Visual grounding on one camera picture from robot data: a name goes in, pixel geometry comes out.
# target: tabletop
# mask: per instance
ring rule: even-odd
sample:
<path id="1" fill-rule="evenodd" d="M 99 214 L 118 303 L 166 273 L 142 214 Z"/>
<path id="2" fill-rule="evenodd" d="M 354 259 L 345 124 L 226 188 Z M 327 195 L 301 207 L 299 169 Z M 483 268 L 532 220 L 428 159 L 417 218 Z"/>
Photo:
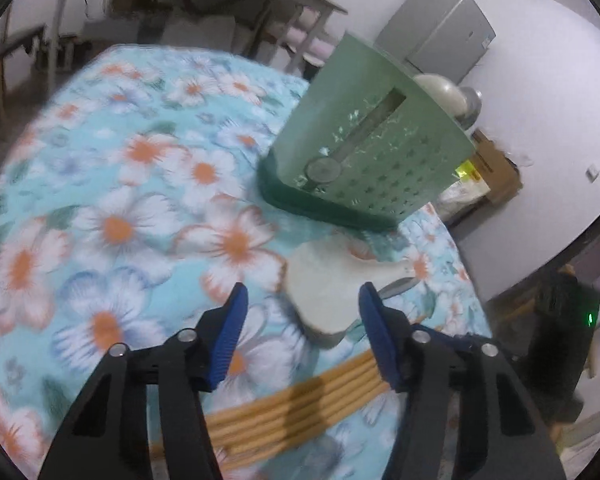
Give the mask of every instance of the tabletop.
<path id="1" fill-rule="evenodd" d="M 230 54 L 117 46 L 26 127 L 0 170 L 0 442 L 28 478 L 113 343 L 161 344 L 195 326 L 236 281 L 250 307 L 229 376 L 203 399 L 206 413 L 369 348 L 360 325 L 332 349 L 304 337 L 280 291 L 285 258 L 335 227 L 268 205 L 254 182 L 307 85 Z M 432 206 L 396 232 L 342 233 L 356 257 L 411 259 L 421 282 L 388 306 L 449 334 L 489 335 Z M 395 394 L 382 394 L 325 436 L 226 477 L 286 479 L 313 468 L 315 478 L 380 478 L 398 407 Z"/>

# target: wall switch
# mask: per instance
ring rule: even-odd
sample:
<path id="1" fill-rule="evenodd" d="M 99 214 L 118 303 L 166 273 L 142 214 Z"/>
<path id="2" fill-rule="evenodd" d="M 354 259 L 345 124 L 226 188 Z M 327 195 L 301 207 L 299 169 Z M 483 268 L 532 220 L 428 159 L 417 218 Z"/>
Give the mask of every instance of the wall switch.
<path id="1" fill-rule="evenodd" d="M 596 180 L 598 178 L 598 175 L 600 174 L 600 170 L 598 169 L 598 167 L 595 164 L 592 164 L 591 166 L 589 166 L 587 168 L 587 178 L 589 179 L 589 182 L 593 182 L 594 180 Z"/>

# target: floral tablecloth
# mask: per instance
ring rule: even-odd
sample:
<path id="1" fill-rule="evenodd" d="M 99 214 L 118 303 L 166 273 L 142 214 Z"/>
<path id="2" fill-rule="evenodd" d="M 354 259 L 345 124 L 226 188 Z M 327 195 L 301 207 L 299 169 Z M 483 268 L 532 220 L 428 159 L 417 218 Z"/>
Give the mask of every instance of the floral tablecloth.
<path id="1" fill-rule="evenodd" d="M 28 125 L 0 171 L 0 442 L 27 477 L 111 344 L 160 344 L 236 281 L 251 304 L 207 412 L 368 349 L 361 326 L 330 350 L 304 338 L 280 293 L 285 257 L 334 227 L 267 205 L 254 185 L 258 157 L 306 86 L 229 54 L 118 46 Z M 361 258 L 413 261 L 422 282 L 389 306 L 450 334 L 488 335 L 430 205 L 394 233 L 346 235 Z M 226 477 L 380 478 L 397 410 L 384 394 L 322 437 Z"/>

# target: beige round object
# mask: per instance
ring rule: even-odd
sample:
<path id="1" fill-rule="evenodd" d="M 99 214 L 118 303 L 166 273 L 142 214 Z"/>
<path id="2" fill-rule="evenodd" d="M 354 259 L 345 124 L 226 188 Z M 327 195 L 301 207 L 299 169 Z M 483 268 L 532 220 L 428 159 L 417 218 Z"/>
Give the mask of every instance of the beige round object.
<path id="1" fill-rule="evenodd" d="M 358 319 L 358 291 L 366 282 L 377 290 L 413 278 L 407 260 L 361 260 L 349 252 L 343 235 L 306 242 L 287 259 L 285 290 L 298 316 L 312 332 L 342 334 Z"/>
<path id="2" fill-rule="evenodd" d="M 413 80 L 450 116 L 460 117 L 469 112 L 464 93 L 446 77 L 438 74 L 418 74 Z"/>

